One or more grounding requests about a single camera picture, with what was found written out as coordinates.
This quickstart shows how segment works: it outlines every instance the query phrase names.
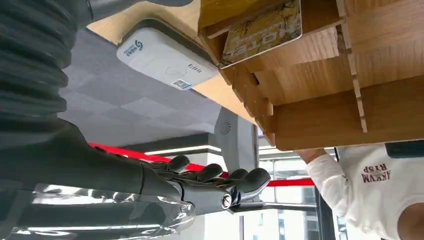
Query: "hand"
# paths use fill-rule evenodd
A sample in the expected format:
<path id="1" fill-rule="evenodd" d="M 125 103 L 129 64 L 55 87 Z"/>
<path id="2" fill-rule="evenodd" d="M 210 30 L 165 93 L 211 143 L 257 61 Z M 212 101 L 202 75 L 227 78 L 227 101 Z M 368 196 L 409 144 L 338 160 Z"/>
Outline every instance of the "hand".
<path id="1" fill-rule="evenodd" d="M 309 164 L 318 157 L 327 154 L 327 152 L 324 151 L 324 148 L 295 150 L 294 152 L 297 153 L 306 164 Z"/>

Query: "gray carpet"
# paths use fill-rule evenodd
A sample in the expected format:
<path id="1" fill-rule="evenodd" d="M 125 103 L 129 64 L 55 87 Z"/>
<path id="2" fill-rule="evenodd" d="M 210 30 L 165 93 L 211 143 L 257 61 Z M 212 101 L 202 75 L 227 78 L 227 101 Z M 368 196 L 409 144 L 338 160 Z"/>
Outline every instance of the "gray carpet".
<path id="1" fill-rule="evenodd" d="M 116 47 L 83 30 L 64 70 L 68 87 L 60 95 L 87 141 L 112 146 L 213 133 L 221 106 L 139 73 L 116 57 Z"/>

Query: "white device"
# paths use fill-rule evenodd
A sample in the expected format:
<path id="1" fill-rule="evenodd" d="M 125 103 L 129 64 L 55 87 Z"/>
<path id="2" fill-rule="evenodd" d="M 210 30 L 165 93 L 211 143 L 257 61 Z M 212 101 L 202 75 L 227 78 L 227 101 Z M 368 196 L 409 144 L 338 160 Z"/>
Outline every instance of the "white device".
<path id="1" fill-rule="evenodd" d="M 135 31 L 116 53 L 132 69 L 179 90 L 215 77 L 217 68 L 204 58 L 152 27 Z"/>

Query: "red barrier tape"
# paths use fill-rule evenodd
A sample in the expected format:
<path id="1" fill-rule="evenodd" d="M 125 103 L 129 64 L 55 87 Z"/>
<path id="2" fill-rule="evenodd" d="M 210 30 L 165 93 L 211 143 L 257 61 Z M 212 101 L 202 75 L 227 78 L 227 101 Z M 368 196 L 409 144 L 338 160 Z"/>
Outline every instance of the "red barrier tape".
<path id="1" fill-rule="evenodd" d="M 131 151 L 131 150 L 122 149 L 122 148 L 113 147 L 113 146 L 106 146 L 106 145 L 101 145 L 97 143 L 90 143 L 90 145 L 92 147 L 102 148 L 112 154 L 125 155 L 133 159 L 142 159 L 142 160 L 146 160 L 150 162 L 166 162 L 166 163 L 171 161 L 171 159 L 167 157 L 156 156 L 156 155 L 146 155 L 141 152 Z M 186 167 L 186 169 L 188 171 L 200 171 L 204 167 L 205 166 L 202 166 L 199 164 L 190 163 Z M 228 177 L 228 172 L 224 172 L 221 175 L 221 177 L 222 178 Z M 301 179 L 272 180 L 268 183 L 268 187 L 289 187 L 289 186 L 314 186 L 314 182 L 310 178 L 301 178 Z"/>

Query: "person's arm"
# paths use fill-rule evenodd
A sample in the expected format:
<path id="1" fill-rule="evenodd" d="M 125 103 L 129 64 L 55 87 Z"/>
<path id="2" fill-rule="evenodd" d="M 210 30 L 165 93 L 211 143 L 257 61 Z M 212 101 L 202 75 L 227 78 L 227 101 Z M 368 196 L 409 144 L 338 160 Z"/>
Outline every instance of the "person's arm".
<path id="1" fill-rule="evenodd" d="M 307 164 L 306 171 L 333 211 L 344 217 L 348 207 L 349 184 L 342 167 L 324 149 L 297 151 Z"/>
<path id="2" fill-rule="evenodd" d="M 424 236 L 424 203 L 408 206 L 397 221 L 397 233 L 402 240 L 421 240 Z"/>

